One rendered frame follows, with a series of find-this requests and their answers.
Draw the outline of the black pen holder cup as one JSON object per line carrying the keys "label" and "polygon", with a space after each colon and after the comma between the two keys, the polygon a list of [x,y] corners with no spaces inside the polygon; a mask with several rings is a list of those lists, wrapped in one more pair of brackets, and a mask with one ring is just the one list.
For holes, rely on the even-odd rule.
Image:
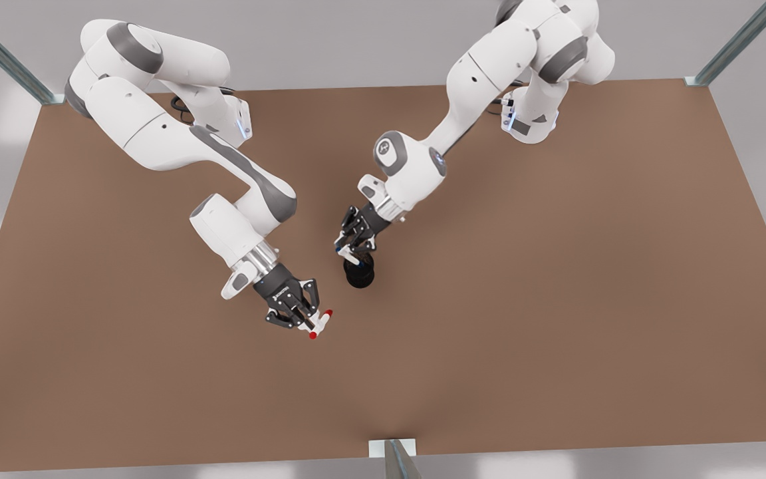
{"label": "black pen holder cup", "polygon": [[358,258],[359,265],[353,264],[348,259],[343,261],[344,275],[347,282],[353,288],[362,289],[371,285],[374,281],[374,259],[369,251],[354,254]]}

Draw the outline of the silver frame post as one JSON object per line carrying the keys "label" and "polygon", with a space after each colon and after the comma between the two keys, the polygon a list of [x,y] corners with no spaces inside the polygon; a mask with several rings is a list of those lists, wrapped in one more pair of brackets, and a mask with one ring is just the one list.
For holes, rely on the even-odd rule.
{"label": "silver frame post", "polygon": [[416,453],[414,438],[368,441],[368,457],[385,460],[385,479],[422,479],[413,461]]}
{"label": "silver frame post", "polygon": [[766,0],[732,38],[694,76],[684,77],[690,87],[708,87],[766,28]]}
{"label": "silver frame post", "polygon": [[2,43],[0,43],[0,68],[41,105],[61,105],[64,103],[64,94],[55,94],[49,90]]}

